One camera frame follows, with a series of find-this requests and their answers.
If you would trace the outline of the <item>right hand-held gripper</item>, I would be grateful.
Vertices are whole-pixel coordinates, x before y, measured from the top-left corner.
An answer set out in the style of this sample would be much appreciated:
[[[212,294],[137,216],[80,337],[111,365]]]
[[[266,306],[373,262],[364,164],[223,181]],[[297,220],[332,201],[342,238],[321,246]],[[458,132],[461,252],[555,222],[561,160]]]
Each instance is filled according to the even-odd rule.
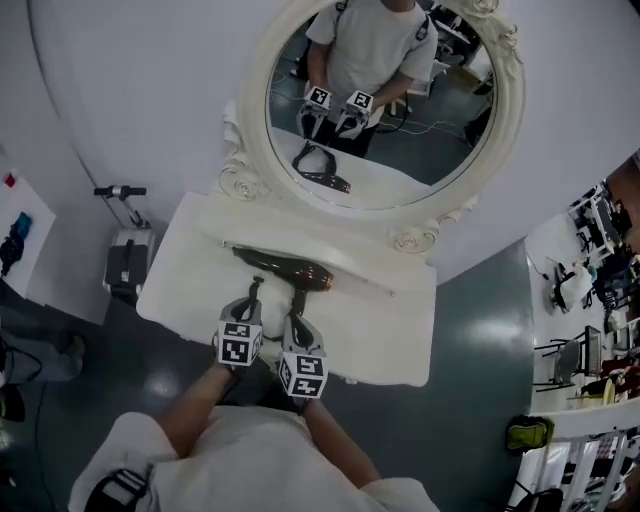
[[[299,326],[298,350],[297,316],[288,314],[284,320],[283,351],[278,364],[278,377],[284,392],[292,398],[319,399],[328,380],[328,368],[321,333],[309,322]]]

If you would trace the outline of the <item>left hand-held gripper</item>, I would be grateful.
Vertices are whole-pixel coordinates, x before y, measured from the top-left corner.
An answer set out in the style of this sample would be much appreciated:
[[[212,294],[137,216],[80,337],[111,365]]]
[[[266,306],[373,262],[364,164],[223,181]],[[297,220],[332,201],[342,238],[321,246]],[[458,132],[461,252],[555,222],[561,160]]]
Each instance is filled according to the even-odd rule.
[[[250,306],[249,323],[239,323],[249,309],[249,299],[239,298],[221,310],[215,336],[216,361],[220,364],[249,367],[262,346],[262,303],[259,299]]]

